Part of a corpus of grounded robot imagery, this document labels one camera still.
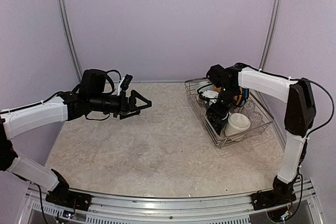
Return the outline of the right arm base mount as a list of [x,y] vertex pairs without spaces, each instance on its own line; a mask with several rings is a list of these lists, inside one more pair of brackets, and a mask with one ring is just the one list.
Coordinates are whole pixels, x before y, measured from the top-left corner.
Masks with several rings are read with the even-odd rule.
[[250,197],[253,209],[261,210],[295,201],[297,198],[293,190],[294,183],[295,179],[289,183],[285,183],[276,176],[274,178],[271,190],[260,190],[251,194]]

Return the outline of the clear glass tumbler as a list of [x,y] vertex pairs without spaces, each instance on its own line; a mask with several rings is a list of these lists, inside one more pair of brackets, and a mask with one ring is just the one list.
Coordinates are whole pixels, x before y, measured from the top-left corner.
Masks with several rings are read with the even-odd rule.
[[256,104],[252,100],[247,100],[245,102],[241,113],[248,117],[252,129],[262,126],[263,116],[257,111]]

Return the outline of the dark blue ceramic mug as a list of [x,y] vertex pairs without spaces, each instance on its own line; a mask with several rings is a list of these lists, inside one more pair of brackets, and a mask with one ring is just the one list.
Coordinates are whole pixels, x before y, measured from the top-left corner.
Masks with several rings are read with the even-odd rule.
[[208,120],[211,126],[213,127],[214,131],[216,132],[216,134],[220,136],[222,129],[227,124],[227,119],[217,118],[217,119],[208,119]]

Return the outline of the blue polka dot plate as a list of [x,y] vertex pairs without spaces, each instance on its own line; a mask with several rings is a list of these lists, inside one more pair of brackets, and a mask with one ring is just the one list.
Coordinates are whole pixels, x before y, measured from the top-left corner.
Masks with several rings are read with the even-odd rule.
[[243,89],[243,101],[246,103],[246,101],[248,100],[249,98],[249,89]]

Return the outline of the yellow polka dot plate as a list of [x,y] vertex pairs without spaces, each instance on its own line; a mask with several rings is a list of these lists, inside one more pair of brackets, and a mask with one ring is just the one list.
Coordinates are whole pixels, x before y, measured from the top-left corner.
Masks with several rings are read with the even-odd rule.
[[[221,90],[222,90],[221,88],[217,88],[214,85],[212,85],[212,87],[213,87],[213,90],[216,91],[216,92],[218,92],[218,93],[220,93]],[[242,100],[243,100],[243,90],[242,90],[242,88],[240,88],[240,94],[234,96],[235,104],[236,105],[240,105],[242,103]]]

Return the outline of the dark bowl pale blue inside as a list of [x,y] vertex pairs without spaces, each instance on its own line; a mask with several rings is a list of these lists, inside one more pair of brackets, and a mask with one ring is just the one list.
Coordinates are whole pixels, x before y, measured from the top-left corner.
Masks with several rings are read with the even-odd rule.
[[208,81],[201,81],[201,82],[198,83],[196,89],[199,90],[199,92],[204,92],[204,91],[207,91],[207,90],[213,91],[213,86]]

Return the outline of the metal wire dish rack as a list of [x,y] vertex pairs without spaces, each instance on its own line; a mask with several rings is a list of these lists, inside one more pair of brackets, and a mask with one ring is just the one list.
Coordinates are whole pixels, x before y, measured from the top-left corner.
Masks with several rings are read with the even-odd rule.
[[227,113],[216,109],[220,89],[206,78],[186,80],[186,96],[196,116],[217,148],[263,133],[274,120],[255,91],[242,89],[238,102]]

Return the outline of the white ribbed ceramic mug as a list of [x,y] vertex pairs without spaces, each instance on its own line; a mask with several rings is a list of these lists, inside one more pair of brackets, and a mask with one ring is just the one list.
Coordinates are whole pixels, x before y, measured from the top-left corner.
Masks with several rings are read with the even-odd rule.
[[245,132],[250,128],[250,120],[241,113],[232,113],[229,115],[225,126],[225,136],[234,142],[240,142]]

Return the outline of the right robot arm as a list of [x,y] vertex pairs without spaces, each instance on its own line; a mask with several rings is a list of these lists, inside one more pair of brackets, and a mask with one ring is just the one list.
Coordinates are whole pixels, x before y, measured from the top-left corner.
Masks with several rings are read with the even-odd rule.
[[286,186],[293,183],[299,174],[317,113],[309,80],[280,76],[240,62],[230,67],[213,65],[206,78],[221,90],[211,108],[223,115],[228,114],[236,104],[234,98],[240,95],[242,89],[256,91],[282,103],[283,112],[275,114],[276,122],[283,124],[280,130],[284,137],[284,155],[274,180],[280,185],[268,194],[273,205],[281,204],[289,196]]

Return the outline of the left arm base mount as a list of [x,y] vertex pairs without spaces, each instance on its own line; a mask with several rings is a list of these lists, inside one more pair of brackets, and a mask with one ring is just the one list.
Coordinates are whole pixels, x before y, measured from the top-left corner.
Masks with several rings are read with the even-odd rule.
[[54,169],[51,169],[51,171],[56,175],[58,184],[53,190],[48,191],[46,201],[55,205],[72,208],[73,210],[88,211],[92,196],[70,190],[69,184],[64,177]]

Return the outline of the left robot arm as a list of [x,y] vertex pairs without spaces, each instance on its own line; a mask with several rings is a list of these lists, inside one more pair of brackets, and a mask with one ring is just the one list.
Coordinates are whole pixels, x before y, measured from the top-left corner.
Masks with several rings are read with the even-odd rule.
[[132,75],[119,78],[114,84],[110,71],[87,69],[80,83],[71,91],[58,91],[46,100],[1,111],[1,170],[10,172],[47,189],[60,204],[73,201],[69,184],[55,170],[39,165],[14,150],[12,140],[39,127],[87,118],[91,112],[101,112],[121,120],[139,115],[152,102],[137,91],[127,89]]

